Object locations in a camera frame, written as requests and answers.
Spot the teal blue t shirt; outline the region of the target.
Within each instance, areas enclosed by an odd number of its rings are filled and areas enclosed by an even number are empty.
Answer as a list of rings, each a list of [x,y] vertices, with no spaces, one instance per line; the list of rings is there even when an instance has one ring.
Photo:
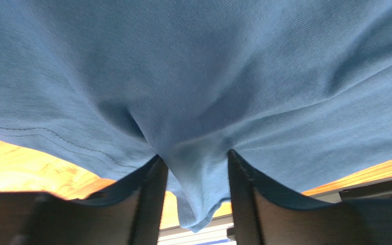
[[[0,1],[0,140],[113,180],[158,155],[199,231],[229,150],[299,192],[392,159],[392,1]]]

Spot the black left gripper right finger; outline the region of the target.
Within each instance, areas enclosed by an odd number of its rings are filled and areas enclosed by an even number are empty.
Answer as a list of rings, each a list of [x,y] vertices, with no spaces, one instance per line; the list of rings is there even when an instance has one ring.
[[[328,203],[298,193],[228,152],[237,244],[392,244],[392,198]]]

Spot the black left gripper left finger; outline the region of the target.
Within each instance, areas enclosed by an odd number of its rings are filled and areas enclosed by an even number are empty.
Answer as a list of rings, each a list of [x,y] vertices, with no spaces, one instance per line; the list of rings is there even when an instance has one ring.
[[[155,156],[85,199],[0,192],[0,244],[157,244],[167,174]]]

